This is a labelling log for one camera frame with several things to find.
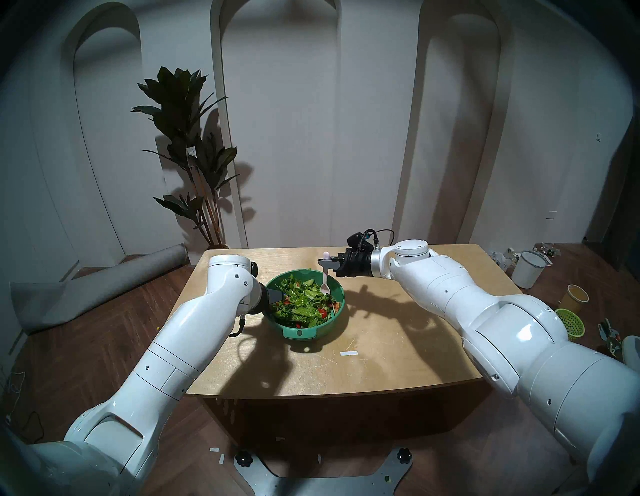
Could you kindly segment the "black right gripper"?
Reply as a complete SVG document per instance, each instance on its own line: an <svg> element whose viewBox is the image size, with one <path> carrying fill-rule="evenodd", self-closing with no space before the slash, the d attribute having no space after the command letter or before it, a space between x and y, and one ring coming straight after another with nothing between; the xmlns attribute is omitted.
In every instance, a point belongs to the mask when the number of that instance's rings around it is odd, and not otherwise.
<svg viewBox="0 0 640 496"><path fill-rule="evenodd" d="M324 273L336 270L336 276L341 278L372 277L371 255L371 251L346 250L337 256L324 255L319 264L322 264Z"/></svg>

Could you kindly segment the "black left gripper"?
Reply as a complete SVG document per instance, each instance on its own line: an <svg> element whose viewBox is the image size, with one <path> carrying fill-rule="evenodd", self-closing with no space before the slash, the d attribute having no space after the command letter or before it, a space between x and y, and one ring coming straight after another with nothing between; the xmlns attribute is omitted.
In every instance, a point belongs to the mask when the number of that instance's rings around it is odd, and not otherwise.
<svg viewBox="0 0 640 496"><path fill-rule="evenodd" d="M283 302L286 299L286 293L282 290L270 290L264 284L258 283L260 289L257 304L250 309L250 314L269 314L271 305Z"/></svg>

